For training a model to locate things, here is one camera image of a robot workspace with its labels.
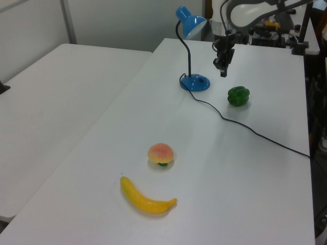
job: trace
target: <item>green bell pepper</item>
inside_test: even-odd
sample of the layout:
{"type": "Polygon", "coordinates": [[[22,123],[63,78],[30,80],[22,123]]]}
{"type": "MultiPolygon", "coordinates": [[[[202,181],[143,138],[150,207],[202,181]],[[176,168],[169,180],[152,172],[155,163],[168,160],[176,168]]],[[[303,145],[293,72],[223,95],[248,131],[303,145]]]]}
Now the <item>green bell pepper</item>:
{"type": "Polygon", "coordinates": [[[243,86],[234,87],[228,91],[228,102],[233,106],[243,106],[249,100],[250,90],[243,86]]]}

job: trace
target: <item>toy banana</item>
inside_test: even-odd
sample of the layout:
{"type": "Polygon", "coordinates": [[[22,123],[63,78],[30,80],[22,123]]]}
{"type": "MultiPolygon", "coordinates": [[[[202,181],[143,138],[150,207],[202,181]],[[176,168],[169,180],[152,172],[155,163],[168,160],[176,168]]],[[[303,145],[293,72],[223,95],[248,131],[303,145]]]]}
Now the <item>toy banana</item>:
{"type": "Polygon", "coordinates": [[[121,187],[127,199],[140,210],[147,213],[163,213],[170,209],[177,199],[155,201],[142,195],[127,177],[121,177],[121,187]]]}

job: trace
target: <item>wall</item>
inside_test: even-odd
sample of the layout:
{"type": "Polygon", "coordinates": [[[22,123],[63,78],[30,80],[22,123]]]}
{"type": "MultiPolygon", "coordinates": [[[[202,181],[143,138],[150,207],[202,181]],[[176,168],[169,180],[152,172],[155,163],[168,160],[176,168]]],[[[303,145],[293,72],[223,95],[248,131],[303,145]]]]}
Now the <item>wall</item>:
{"type": "Polygon", "coordinates": [[[65,0],[78,44],[153,52],[176,38],[175,11],[187,6],[204,16],[202,0],[65,0]]]}
{"type": "Polygon", "coordinates": [[[4,5],[0,5],[0,80],[3,83],[60,44],[69,43],[60,0],[28,0],[3,12],[1,7],[4,5]]]}

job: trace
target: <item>peach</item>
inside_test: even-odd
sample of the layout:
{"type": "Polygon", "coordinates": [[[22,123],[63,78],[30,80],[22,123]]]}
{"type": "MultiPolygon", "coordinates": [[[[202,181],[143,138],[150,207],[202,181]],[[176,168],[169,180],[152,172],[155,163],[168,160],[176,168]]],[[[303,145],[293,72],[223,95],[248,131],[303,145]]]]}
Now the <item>peach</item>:
{"type": "Polygon", "coordinates": [[[148,157],[154,163],[166,165],[174,159],[174,153],[169,145],[158,143],[150,147],[148,157]]]}

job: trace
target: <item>table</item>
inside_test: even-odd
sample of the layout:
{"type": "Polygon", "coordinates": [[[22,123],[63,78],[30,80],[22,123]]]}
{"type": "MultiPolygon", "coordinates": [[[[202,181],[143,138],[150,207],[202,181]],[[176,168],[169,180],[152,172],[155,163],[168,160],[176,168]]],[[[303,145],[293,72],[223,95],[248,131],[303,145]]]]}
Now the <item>table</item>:
{"type": "Polygon", "coordinates": [[[150,57],[63,44],[0,95],[0,220],[9,222],[150,57]]]}
{"type": "MultiPolygon", "coordinates": [[[[303,57],[235,45],[229,74],[212,65],[210,42],[186,41],[193,73],[211,80],[194,93],[221,113],[309,154],[303,57]],[[243,85],[244,107],[227,92],[243,85]]],[[[310,161],[223,121],[180,88],[187,52],[165,39],[2,234],[0,244],[314,244],[310,161]],[[169,144],[174,164],[148,162],[169,144]],[[177,206],[138,212],[127,176],[146,196],[177,206]]]]}

